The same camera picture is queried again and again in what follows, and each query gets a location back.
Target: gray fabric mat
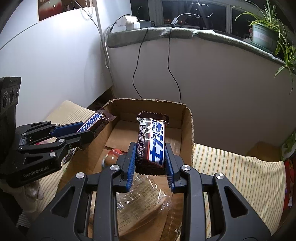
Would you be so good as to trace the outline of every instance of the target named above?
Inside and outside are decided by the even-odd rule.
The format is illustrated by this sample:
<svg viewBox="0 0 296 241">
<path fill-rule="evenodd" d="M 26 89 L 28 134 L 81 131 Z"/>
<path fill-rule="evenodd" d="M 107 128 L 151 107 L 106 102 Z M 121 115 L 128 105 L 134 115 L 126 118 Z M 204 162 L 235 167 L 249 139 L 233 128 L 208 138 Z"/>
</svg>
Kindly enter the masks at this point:
<svg viewBox="0 0 296 241">
<path fill-rule="evenodd" d="M 145 33 L 146 28 L 131 30 L 131 31 L 122 31 L 117 33 L 111 33 L 108 35 L 107 45 L 110 48 L 118 48 L 123 46 L 128 46 L 131 44 L 141 43 Z M 168 38 L 170 33 L 170 28 L 156 28 L 151 27 L 148 30 L 145 41 L 156 40 L 160 38 Z M 280 65 L 284 65 L 285 63 L 281 60 L 269 54 L 259 48 L 252 46 L 244 41 L 241 41 L 236 38 L 229 37 L 227 35 L 215 33 L 212 30 L 196 30 L 192 28 L 173 28 L 171 32 L 171 38 L 175 39 L 190 39 L 193 37 L 198 37 L 201 39 L 229 44 L 238 48 L 242 48 L 246 51 L 257 54 L 263 58 L 266 58 L 270 61 L 278 63 Z"/>
</svg>

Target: spider plant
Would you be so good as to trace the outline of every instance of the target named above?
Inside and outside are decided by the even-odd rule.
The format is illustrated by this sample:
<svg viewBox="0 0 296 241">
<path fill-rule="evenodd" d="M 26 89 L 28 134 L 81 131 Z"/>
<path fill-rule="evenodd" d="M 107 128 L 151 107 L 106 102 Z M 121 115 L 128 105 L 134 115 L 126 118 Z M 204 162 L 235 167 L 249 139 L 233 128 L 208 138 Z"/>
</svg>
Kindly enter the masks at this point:
<svg viewBox="0 0 296 241">
<path fill-rule="evenodd" d="M 245 14 L 250 15 L 256 19 L 256 20 L 250 22 L 250 26 L 255 25 L 255 24 L 264 25 L 265 27 L 278 33 L 279 34 L 279 42 L 281 42 L 281 32 L 282 32 L 283 23 L 280 19 L 276 18 L 276 6 L 273 5 L 273 7 L 271 8 L 270 1 L 266 0 L 267 7 L 264 5 L 265 12 L 263 12 L 255 3 L 248 1 L 248 0 L 245 0 L 245 1 L 254 5 L 259 10 L 260 15 L 245 11 L 245 12 L 241 13 L 240 15 L 238 15 L 235 18 L 235 21 L 237 20 L 237 18 L 239 18 L 242 15 L 245 15 Z M 277 48 L 276 48 L 276 52 L 275 52 L 276 55 L 279 53 L 279 50 L 280 50 L 280 45 L 278 44 Z"/>
<path fill-rule="evenodd" d="M 278 71 L 276 72 L 275 76 L 276 77 L 281 71 L 283 71 L 284 69 L 288 69 L 289 73 L 290 73 L 290 77 L 291 77 L 291 81 L 292 81 L 292 88 L 291 88 L 291 92 L 293 90 L 293 71 L 296 68 L 296 57 L 294 56 L 296 53 L 296 48 L 294 47 L 294 45 L 292 44 L 292 46 L 290 46 L 288 40 L 287 40 L 287 35 L 286 34 L 281 34 L 282 36 L 282 43 L 279 42 L 279 45 L 281 47 L 281 49 L 283 50 L 284 53 L 284 62 L 285 65 L 283 65 L 282 67 L 280 67 L 278 69 Z"/>
</svg>

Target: green plant pot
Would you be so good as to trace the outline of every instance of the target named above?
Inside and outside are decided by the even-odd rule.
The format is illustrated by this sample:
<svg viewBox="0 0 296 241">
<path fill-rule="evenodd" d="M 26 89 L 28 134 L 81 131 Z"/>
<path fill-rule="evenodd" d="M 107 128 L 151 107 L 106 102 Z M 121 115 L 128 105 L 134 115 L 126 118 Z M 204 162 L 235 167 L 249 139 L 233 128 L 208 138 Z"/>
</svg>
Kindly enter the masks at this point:
<svg viewBox="0 0 296 241">
<path fill-rule="evenodd" d="M 275 53 L 279 35 L 262 24 L 254 24 L 252 42 Z"/>
</svg>

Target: plant pot label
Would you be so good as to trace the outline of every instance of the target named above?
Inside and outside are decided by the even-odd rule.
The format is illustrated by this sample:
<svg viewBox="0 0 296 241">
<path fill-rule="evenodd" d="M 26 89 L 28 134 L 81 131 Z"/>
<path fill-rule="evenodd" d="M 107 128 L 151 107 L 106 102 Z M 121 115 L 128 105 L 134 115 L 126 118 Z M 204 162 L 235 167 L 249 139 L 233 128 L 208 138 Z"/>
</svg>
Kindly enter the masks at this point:
<svg viewBox="0 0 296 241">
<path fill-rule="evenodd" d="M 269 44 L 272 44 L 273 40 L 272 38 L 268 37 L 267 35 L 257 32 L 257 31 L 253 31 L 253 38 L 258 38 L 261 39 Z"/>
</svg>

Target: transparent plastic wrapper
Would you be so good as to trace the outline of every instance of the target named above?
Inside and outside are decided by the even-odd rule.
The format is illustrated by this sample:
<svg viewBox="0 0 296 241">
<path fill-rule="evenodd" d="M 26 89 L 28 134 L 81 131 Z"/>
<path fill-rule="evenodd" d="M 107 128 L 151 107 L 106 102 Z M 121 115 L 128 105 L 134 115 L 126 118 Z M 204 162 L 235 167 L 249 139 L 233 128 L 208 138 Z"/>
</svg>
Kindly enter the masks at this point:
<svg viewBox="0 0 296 241">
<path fill-rule="evenodd" d="M 91 200 L 89 222 L 93 223 L 96 192 Z M 130 192 L 117 193 L 117 221 L 119 236 L 128 234 L 153 220 L 157 214 L 168 209 L 171 193 L 164 193 L 153 176 L 135 173 Z"/>
</svg>

